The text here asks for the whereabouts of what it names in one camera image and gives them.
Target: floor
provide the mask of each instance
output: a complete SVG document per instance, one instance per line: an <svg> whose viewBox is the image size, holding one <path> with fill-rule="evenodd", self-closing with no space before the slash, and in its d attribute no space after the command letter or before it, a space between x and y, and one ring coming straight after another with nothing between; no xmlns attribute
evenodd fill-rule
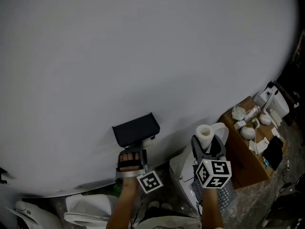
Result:
<svg viewBox="0 0 305 229"><path fill-rule="evenodd" d="M288 146L286 155L290 160L290 170L285 176L286 182L295 182L297 178L305 172L305 148L301 147L303 136L298 126L293 123L291 126L287 126L283 123L279 128L279 133L286 139ZM267 181L238 189L237 197L232 204L223 213L224 228L226 229L258 229L261 228L261 223L264 216L272 202L279 194L279 189L283 185L282 170L283 162L280 164L274 175ZM164 186L156 191L153 191L146 195L142 200L142 208L139 212L137 221L140 220L147 208L147 205L152 200L158 200L161 203L167 202L173 206L173 209L177 212L199 218L199 215L191 210L190 206L179 197L178 193L173 192L173 184L169 177L168 164L165 164L156 169L158 175L164 183ZM289 187L284 194L294 192L294 186ZM98 190L94 190L87 194L107 194L107 195L119 195L118 186L110 185ZM139 191L137 201L135 201L135 208L138 208L141 204L142 192ZM63 224L64 229L82 229L84 227L73 225L66 222L63 219L63 214L66 212L65 197L61 198L49 198L49 199L27 199L26 201L33 204L37 204L41 208L47 209L54 214L57 214ZM274 221L268 225L272 228L287 228L288 222Z"/></svg>

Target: cardboard box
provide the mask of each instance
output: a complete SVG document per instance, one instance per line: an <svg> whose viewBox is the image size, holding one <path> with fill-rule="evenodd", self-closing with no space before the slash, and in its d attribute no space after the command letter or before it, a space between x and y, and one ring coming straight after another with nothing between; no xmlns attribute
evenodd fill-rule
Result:
<svg viewBox="0 0 305 229"><path fill-rule="evenodd" d="M248 97L242 101L238 106L244 108L246 111L255 106L255 102ZM232 118L232 109L223 114L219 122L223 122L229 129L228 140L226 146L226 157L231 162L232 168L232 183L235 189L246 187L264 180L269 179L274 170L266 166L263 161L263 152L256 155L254 151L249 150L249 141L244 140L240 136L240 130L234 128L235 120ZM247 127L254 127L252 123L248 123ZM264 137L271 141L273 134L271 130L274 125L261 125L256 132L256 142L260 142ZM286 142L283 140L283 153L286 149Z"/></svg>

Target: person's left hand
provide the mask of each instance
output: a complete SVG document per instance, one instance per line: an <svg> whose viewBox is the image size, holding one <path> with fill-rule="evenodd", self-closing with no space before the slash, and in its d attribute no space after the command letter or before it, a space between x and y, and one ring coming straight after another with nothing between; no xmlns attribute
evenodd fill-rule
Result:
<svg viewBox="0 0 305 229"><path fill-rule="evenodd" d="M135 159L140 159L140 154L135 154ZM127 161L127 160L133 160L132 153L128 154L122 154L120 155L120 162ZM134 171L140 169L140 166L129 166L129 167L121 167L120 171ZM127 177L123 179L123 189L127 190L128 192L132 194L136 194L138 190L138 180L136 177Z"/></svg>

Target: white shoe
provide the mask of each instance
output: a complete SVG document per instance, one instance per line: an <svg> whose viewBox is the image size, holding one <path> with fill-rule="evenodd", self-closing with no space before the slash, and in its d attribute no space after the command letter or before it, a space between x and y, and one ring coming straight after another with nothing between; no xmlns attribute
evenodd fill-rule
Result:
<svg viewBox="0 0 305 229"><path fill-rule="evenodd" d="M149 203L148 208L151 207L156 207L156 208L160 208L160 202L159 201L152 201Z"/></svg>
<svg viewBox="0 0 305 229"><path fill-rule="evenodd" d="M271 211L271 209L267 211L267 214L262 222L262 228L266 227L267 224L272 220L272 219L266 219L270 211Z"/></svg>
<svg viewBox="0 0 305 229"><path fill-rule="evenodd" d="M168 204L168 203L162 203L161 204L161 208L173 210L172 206L170 204Z"/></svg>

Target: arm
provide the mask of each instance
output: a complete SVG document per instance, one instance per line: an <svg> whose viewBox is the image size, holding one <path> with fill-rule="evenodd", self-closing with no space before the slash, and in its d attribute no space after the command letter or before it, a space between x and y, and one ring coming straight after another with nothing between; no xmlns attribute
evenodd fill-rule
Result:
<svg viewBox="0 0 305 229"><path fill-rule="evenodd" d="M127 229L133 207L133 201L137 195L137 178L125 178L123 189L118 203L107 223L106 229Z"/></svg>
<svg viewBox="0 0 305 229"><path fill-rule="evenodd" d="M202 229L223 228L224 224L218 208L217 190L204 189L202 200Z"/></svg>

